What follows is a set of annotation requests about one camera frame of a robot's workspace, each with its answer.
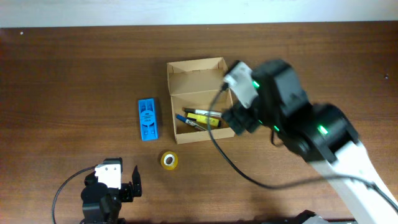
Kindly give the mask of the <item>black whiteboard marker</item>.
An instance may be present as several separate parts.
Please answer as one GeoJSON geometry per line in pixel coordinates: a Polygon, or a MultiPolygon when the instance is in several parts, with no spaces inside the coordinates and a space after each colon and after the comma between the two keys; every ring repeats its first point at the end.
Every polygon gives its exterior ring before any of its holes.
{"type": "Polygon", "coordinates": [[[220,118],[222,113],[218,111],[208,111],[208,110],[199,110],[199,109],[193,109],[193,108],[184,108],[184,112],[186,113],[193,113],[193,114],[199,114],[203,116],[211,116],[211,117],[216,117],[220,118]]]}

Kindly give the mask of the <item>yellow highlighter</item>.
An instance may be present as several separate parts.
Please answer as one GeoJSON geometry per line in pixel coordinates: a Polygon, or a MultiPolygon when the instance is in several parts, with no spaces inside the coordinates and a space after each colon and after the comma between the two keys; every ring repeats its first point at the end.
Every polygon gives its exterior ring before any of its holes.
{"type": "Polygon", "coordinates": [[[201,115],[201,114],[188,113],[187,119],[195,121],[197,123],[203,123],[203,124],[207,124],[208,122],[210,122],[210,126],[214,126],[217,128],[221,127],[220,119],[207,117],[207,116],[201,115]]]}

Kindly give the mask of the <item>blue whiteboard marker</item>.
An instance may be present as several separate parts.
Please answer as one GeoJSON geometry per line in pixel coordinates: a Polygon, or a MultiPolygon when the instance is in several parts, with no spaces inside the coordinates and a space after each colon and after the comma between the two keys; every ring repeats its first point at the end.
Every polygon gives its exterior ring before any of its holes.
{"type": "Polygon", "coordinates": [[[192,121],[192,120],[190,120],[190,119],[188,119],[188,118],[186,118],[186,117],[184,117],[184,116],[182,116],[180,114],[177,114],[176,118],[178,120],[180,120],[181,122],[183,122],[183,123],[185,123],[185,124],[187,124],[189,126],[192,126],[192,127],[194,127],[195,129],[197,129],[199,131],[207,131],[207,129],[204,128],[203,126],[197,124],[196,122],[194,122],[194,121],[192,121]]]}

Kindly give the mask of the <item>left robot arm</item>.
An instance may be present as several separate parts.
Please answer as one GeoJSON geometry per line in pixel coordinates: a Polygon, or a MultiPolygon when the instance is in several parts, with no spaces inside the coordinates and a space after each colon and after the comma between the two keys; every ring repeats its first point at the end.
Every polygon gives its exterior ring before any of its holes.
{"type": "Polygon", "coordinates": [[[131,203],[142,195],[141,175],[135,167],[132,180],[122,183],[123,159],[110,158],[94,167],[85,178],[81,192],[83,223],[125,223],[119,213],[123,203],[131,203]]]}

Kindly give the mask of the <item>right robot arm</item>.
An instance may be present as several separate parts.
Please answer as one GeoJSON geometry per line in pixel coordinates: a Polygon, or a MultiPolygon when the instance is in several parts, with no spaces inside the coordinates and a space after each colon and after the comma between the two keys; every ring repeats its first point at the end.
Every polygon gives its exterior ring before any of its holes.
{"type": "Polygon", "coordinates": [[[357,130],[329,103],[313,104],[293,67],[281,59],[249,68],[238,61],[223,79],[237,102],[223,119],[237,134],[259,126],[311,165],[358,223],[396,223],[397,200],[374,168],[357,130]]]}

